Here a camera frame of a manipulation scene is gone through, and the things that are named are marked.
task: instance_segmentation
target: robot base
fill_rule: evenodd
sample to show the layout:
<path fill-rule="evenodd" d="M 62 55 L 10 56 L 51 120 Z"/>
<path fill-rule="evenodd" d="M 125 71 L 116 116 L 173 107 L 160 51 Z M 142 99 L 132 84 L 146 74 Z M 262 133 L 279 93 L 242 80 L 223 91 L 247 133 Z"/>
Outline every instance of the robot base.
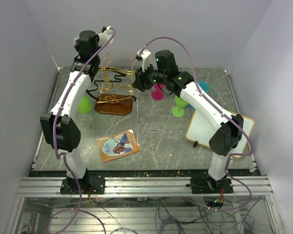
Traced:
<path fill-rule="evenodd" d="M 90 188 L 92 188 L 92 194 L 104 194 L 105 179 L 101 175 L 89 175 L 88 169 L 86 169 L 86 173 L 83 178 L 78 179 L 78 182 L 83 194 L 88 194 L 90 192 Z M 63 195 L 78 194 L 79 191 L 75 179 L 66 177 L 66 179 L 62 181 L 60 193 Z"/>
<path fill-rule="evenodd" d="M 191 184 L 187 185 L 191 187 L 193 194 L 213 194 L 220 192 L 220 189 L 224 189 L 225 194 L 232 194 L 233 188 L 231 180 L 224 177 L 219 181 L 215 181 L 210 176 L 207 178 L 192 178 Z"/>

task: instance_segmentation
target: metal bracket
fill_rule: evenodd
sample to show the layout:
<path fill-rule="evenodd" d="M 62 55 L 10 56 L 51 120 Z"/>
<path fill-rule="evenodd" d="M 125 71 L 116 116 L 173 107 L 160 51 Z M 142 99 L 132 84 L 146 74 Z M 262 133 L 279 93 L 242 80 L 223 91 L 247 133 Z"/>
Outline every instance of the metal bracket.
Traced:
<path fill-rule="evenodd" d="M 79 184 L 82 190 L 83 194 L 88 194 L 90 193 L 90 188 L 92 188 L 91 194 L 104 194 L 104 190 L 105 190 L 105 179 L 103 176 L 99 175 L 99 174 L 91 174 L 89 175 L 88 173 L 86 173 L 86 175 L 88 175 L 88 178 L 86 179 L 80 179 Z M 81 180 L 85 180 L 85 181 L 89 181 L 87 183 L 87 185 L 83 185 L 83 181 Z M 61 184 L 61 189 L 60 189 L 60 193 L 62 195 L 67 195 L 67 194 L 78 194 L 78 188 L 76 185 L 76 182 L 74 179 L 67 177 L 66 179 L 64 179 L 62 181 Z"/>
<path fill-rule="evenodd" d="M 191 187 L 192 194 L 211 194 L 217 193 L 221 188 L 224 189 L 225 194 L 232 194 L 233 187 L 230 179 L 225 179 L 220 185 L 214 188 L 210 188 L 207 184 L 206 178 L 191 178 L 191 184 L 187 184 L 187 187 Z"/>

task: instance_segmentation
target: white wall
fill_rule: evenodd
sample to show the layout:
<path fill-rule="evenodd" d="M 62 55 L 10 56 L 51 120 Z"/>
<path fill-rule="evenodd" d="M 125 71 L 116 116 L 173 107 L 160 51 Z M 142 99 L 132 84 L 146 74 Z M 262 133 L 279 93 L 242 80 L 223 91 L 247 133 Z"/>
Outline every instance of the white wall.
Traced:
<path fill-rule="evenodd" d="M 192 52 L 198 67 L 231 69 L 266 12 L 271 0 L 25 0 L 39 32 L 59 66 L 76 56 L 73 39 L 82 30 L 117 29 L 113 65 L 131 65 L 128 56 L 149 40 L 171 36 Z M 151 45 L 157 52 L 172 49 L 179 66 L 189 67 L 174 42 Z"/>
<path fill-rule="evenodd" d="M 293 0 L 273 0 L 231 73 L 287 233 L 293 234 Z"/>
<path fill-rule="evenodd" d="M 21 0 L 0 0 L 0 234 L 29 172 L 57 67 Z"/>

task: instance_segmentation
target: gold wire sculpture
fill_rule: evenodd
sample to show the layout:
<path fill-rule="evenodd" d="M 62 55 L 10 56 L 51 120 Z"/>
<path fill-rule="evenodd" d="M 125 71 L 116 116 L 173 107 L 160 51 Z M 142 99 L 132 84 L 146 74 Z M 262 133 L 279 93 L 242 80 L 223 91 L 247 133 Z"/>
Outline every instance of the gold wire sculpture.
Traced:
<path fill-rule="evenodd" d="M 99 68 L 99 71 L 104 71 L 104 83 L 102 85 L 99 86 L 98 90 L 99 90 L 99 101 L 97 101 L 97 103 L 118 103 L 118 102 L 121 102 L 121 101 L 124 101 L 126 99 L 131 99 L 131 96 L 132 96 L 132 93 L 136 90 L 136 89 L 132 89 L 132 86 L 130 84 L 126 84 L 126 85 L 123 85 L 123 86 L 118 86 L 118 82 L 111 82 L 106 71 L 112 71 L 112 72 L 117 72 L 117 73 L 120 73 L 120 74 L 124 74 L 124 75 L 130 75 L 130 79 L 131 81 L 133 82 L 133 77 L 132 75 L 134 74 L 134 71 L 133 71 L 133 65 L 135 64 L 135 62 L 137 61 L 135 59 L 135 54 L 132 54 L 129 56 L 129 59 L 130 60 L 135 60 L 132 65 L 131 65 L 131 70 L 130 71 L 126 71 L 126 70 L 123 70 L 123 69 L 120 69 L 120 68 L 116 68 L 116 67 L 109 67 L 109 64 L 114 60 L 114 55 L 111 54 L 111 53 L 108 53 L 104 56 L 104 58 L 107 60 L 107 59 L 110 59 L 110 61 L 107 63 L 106 66 L 104 67 L 100 67 Z M 129 95 L 125 96 L 125 97 L 122 97 L 120 99 L 116 99 L 116 96 L 115 95 L 110 95 L 110 96 L 106 96 L 104 98 L 101 97 L 102 94 L 106 94 L 108 91 L 110 91 L 112 88 L 124 88 L 126 87 L 126 90 L 127 92 L 129 92 Z"/>

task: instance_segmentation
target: green cup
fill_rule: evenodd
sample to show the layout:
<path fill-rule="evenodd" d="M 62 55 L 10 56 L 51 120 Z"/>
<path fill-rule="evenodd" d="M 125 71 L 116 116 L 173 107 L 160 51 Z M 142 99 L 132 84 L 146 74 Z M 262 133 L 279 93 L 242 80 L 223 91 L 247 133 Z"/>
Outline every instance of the green cup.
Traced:
<path fill-rule="evenodd" d="M 176 117 L 181 117 L 185 114 L 185 110 L 183 107 L 185 107 L 188 103 L 184 101 L 182 98 L 175 96 L 175 103 L 177 106 L 175 106 L 172 109 L 172 114 Z"/>
<path fill-rule="evenodd" d="M 91 110 L 91 102 L 86 95 L 83 95 L 83 97 L 79 103 L 77 111 L 79 114 L 86 114 L 90 110 Z"/>

